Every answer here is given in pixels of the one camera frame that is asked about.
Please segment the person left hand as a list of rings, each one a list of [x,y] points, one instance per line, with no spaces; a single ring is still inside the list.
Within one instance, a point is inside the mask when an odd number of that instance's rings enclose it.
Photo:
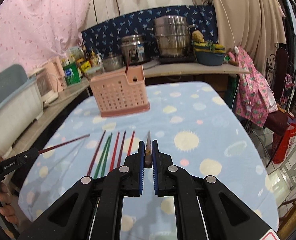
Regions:
[[[4,183],[0,183],[0,187],[0,202],[4,203],[4,206],[0,208],[0,214],[3,215],[8,222],[18,225],[19,220],[16,216],[15,209],[11,206],[12,196]]]

